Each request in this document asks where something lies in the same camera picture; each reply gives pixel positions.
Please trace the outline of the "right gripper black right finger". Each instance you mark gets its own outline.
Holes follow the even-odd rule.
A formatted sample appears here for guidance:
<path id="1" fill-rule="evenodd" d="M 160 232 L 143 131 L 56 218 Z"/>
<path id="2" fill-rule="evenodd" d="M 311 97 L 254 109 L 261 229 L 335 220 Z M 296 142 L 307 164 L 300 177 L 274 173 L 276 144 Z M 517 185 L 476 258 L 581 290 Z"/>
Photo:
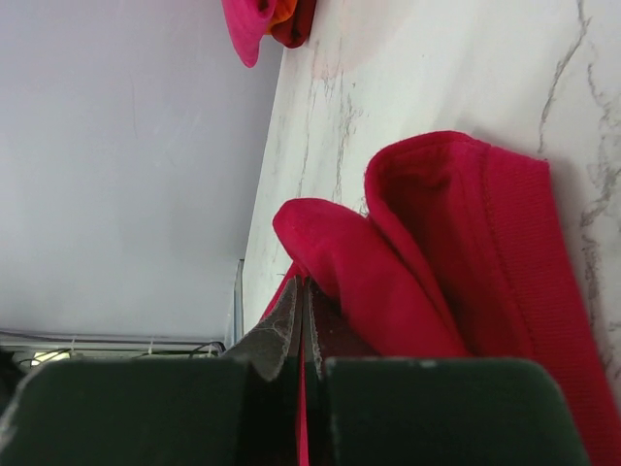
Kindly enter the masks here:
<path id="1" fill-rule="evenodd" d="M 303 291 L 305 465 L 586 465 L 561 390 L 515 358 L 382 357 Z"/>

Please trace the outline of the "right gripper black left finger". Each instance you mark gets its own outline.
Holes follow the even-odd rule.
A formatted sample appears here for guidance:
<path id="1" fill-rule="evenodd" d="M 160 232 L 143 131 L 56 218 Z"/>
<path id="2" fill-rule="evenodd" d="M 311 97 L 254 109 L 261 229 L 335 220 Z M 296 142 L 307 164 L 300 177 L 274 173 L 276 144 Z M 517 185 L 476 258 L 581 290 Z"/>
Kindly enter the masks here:
<path id="1" fill-rule="evenodd" d="M 219 357 L 64 361 L 18 387 L 5 465 L 299 465 L 304 286 Z"/>

